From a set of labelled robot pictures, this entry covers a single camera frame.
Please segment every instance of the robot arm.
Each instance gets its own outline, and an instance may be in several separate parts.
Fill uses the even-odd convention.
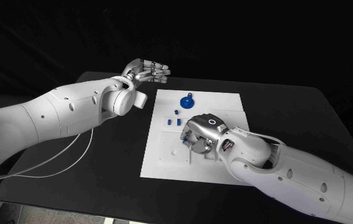
[[[135,90],[144,81],[165,83],[167,66],[135,59],[122,75],[60,86],[27,103],[0,108],[0,164],[41,141],[83,133],[131,107],[144,107],[147,96]]]
[[[183,129],[183,144],[206,154],[216,147],[229,174],[299,212],[353,223],[353,176],[317,156],[269,144],[229,129],[211,114],[194,116]]]

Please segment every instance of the white cable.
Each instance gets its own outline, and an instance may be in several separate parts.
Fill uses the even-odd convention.
[[[271,137],[271,136],[265,136],[265,135],[256,134],[256,133],[253,133],[253,132],[249,132],[249,131],[243,130],[240,127],[237,127],[237,126],[235,126],[235,128],[237,128],[240,131],[243,131],[243,132],[247,133],[247,134],[252,134],[252,135],[255,135],[255,136],[260,136],[260,137],[263,137],[263,138],[268,138],[268,139],[276,141],[279,144],[285,145],[285,143],[284,143],[279,139],[276,139],[276,138],[273,138],[273,137]]]
[[[89,143],[88,143],[88,147],[89,147],[89,145],[90,145],[90,141],[92,141],[92,135],[93,135],[93,129],[92,129],[92,133],[90,133],[90,140],[89,140]],[[0,180],[1,179],[4,179],[4,178],[8,178],[8,177],[30,177],[30,178],[44,178],[44,177],[50,177],[50,176],[54,176],[56,174],[60,174],[62,172],[64,172],[76,163],[77,163],[77,161],[80,160],[80,158],[85,156],[85,153],[86,153],[86,150],[88,150],[88,147],[86,147],[86,150],[85,150],[85,152],[83,152],[83,154],[82,154],[82,156],[79,157],[79,159],[77,159],[77,161],[64,169],[64,170],[62,170],[60,172],[57,172],[56,174],[52,174],[52,175],[49,175],[49,176],[41,176],[41,177],[36,177],[36,176],[24,176],[24,175],[20,175],[21,173],[24,173],[24,172],[27,172],[27,171],[30,171],[30,170],[33,170],[34,168],[37,168],[39,166],[41,166],[43,164],[46,164],[49,161],[52,161],[66,150],[67,150],[67,148],[72,146],[72,144],[75,143],[75,141],[76,141],[76,139],[77,139],[77,137],[80,136],[80,134],[76,136],[76,138],[75,138],[75,140],[72,141],[72,143],[67,145],[67,147],[49,159],[49,160],[46,160],[43,163],[40,163],[40,164],[37,164],[36,166],[33,166],[33,167],[30,167],[28,169],[26,169],[26,170],[23,170],[23,171],[20,171],[20,172],[17,172],[17,173],[13,173],[13,174],[10,174],[10,175],[5,175],[5,176],[0,176]]]

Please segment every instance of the blue object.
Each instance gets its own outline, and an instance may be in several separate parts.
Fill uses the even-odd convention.
[[[181,100],[180,100],[180,106],[181,106],[183,108],[186,108],[186,109],[191,108],[193,105],[194,105],[194,102],[193,102],[191,97],[193,97],[193,94],[188,93],[187,96],[183,97]]]

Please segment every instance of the white board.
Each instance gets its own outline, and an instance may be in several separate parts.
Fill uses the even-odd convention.
[[[193,94],[194,106],[190,109],[183,109],[180,99],[188,93]],[[229,128],[236,125],[249,129],[239,94],[157,90],[139,176],[249,186],[227,173],[223,162],[214,154],[214,149],[209,154],[198,155],[190,152],[180,141],[180,133],[187,120],[203,113],[217,116]]]

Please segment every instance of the hole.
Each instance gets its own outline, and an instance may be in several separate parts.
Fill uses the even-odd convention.
[[[67,107],[69,107],[69,109],[70,109],[72,111],[75,110],[73,103],[70,103],[70,104],[67,105]]]
[[[292,169],[288,169],[286,178],[289,179],[291,177],[292,177]]]
[[[325,185],[325,183],[321,184],[321,192],[327,192],[327,185]]]
[[[126,88],[128,88],[128,84],[122,83],[122,89],[126,89]]]

